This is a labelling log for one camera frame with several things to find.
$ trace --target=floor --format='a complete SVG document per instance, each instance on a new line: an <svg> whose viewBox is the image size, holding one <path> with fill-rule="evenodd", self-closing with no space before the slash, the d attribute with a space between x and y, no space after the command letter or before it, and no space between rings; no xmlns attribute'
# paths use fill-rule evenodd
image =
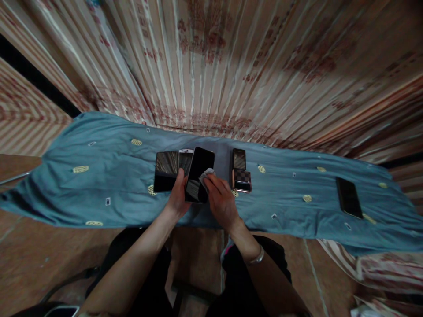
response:
<svg viewBox="0 0 423 317"><path fill-rule="evenodd" d="M38 166L40 158L0 155L0 180ZM18 181L0 186L8 190ZM101 264L109 243L120 229L55 228L0 210L0 317L36 304L58 282ZM316 240L255 233L272 238L286 251L295 289L315 317L350 316L358 284L323 251ZM176 278L220 294L224 274L219 256L227 237L222 230L177 228L180 248ZM53 299L81 304L91 280L57 292ZM180 316L204 316L207 305L194 297L182 303Z"/></svg>

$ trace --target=mobile phone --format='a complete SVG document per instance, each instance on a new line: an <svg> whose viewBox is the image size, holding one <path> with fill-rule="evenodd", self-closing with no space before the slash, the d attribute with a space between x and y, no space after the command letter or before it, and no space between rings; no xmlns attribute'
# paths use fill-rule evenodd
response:
<svg viewBox="0 0 423 317"><path fill-rule="evenodd" d="M193 158L194 150L191 149L183 149L179 150L179 168L184 170L184 175L188 175L189 166L191 165L191 160Z"/></svg>
<svg viewBox="0 0 423 317"><path fill-rule="evenodd" d="M232 150L232 189L237 192L251 192L251 173L247 171L245 150Z"/></svg>
<svg viewBox="0 0 423 317"><path fill-rule="evenodd" d="M178 152L159 152L156 155L154 192L171 191L178 176Z"/></svg>
<svg viewBox="0 0 423 317"><path fill-rule="evenodd" d="M194 149L193 158L188 172L188 180L185 186L185 201L191 203L206 203L208 195L206 189L200 183L199 177L208 168L213 168L215 154L203 148Z"/></svg>
<svg viewBox="0 0 423 317"><path fill-rule="evenodd" d="M363 213L361 212L360 201L358 200L357 190L354 183L337 177L336 186L338 188L341 210L351 216L363 219Z"/></svg>
<svg viewBox="0 0 423 317"><path fill-rule="evenodd" d="M237 192L251 192L251 173L245 170L232 170L232 188Z"/></svg>
<svg viewBox="0 0 423 317"><path fill-rule="evenodd" d="M233 162L232 169L246 170L247 163L246 163L245 150L233 149L232 162Z"/></svg>

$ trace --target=blue bedsheet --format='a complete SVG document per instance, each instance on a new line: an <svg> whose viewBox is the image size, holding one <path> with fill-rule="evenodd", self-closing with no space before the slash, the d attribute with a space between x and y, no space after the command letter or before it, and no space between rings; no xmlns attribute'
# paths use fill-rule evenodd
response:
<svg viewBox="0 0 423 317"><path fill-rule="evenodd" d="M55 226L147 226L169 196L148 191L156 153L196 146L215 152L216 174L228 181L232 149L246 150L253 190L240 193L236 204L250 230L331 239L353 255L423 251L423 217L382 167L334 155L168 132L101 112L79 115L53 142L43 163L16 188L1 194L0 207ZM88 170L75 173L77 166ZM341 211L336 176L355 183L367 219ZM305 195L312 200L306 202ZM219 228L208 204L193 205L178 225Z"/></svg>

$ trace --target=silver bracelet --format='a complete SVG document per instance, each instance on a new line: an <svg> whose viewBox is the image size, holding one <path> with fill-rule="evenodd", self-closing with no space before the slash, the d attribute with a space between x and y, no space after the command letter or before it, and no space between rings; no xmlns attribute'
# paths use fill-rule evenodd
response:
<svg viewBox="0 0 423 317"><path fill-rule="evenodd" d="M257 265L257 264L259 264L263 260L263 257L264 257L264 249L260 245L260 254L259 254L259 256L257 258L255 258L254 260L248 262L248 263L246 262L245 264L248 265L248 266Z"/></svg>

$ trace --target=black pants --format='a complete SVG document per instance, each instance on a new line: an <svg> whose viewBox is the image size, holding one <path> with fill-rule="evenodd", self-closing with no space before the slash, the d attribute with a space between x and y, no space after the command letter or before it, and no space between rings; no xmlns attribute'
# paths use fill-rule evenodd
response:
<svg viewBox="0 0 423 317"><path fill-rule="evenodd" d="M109 247L99 275L87 290L86 297L144 231L144 228L127 228L116 236ZM266 253L275 261L289 282L292 283L283 247L263 236L254 236L254 238L263 246ZM170 262L171 253L163 247L128 316L171 316L172 307L164 290ZM247 267L242 260L241 253L236 246L229 249L223 260L222 267L226 272L225 290L210 305L207 316L229 314L232 316L267 316L252 284Z"/></svg>

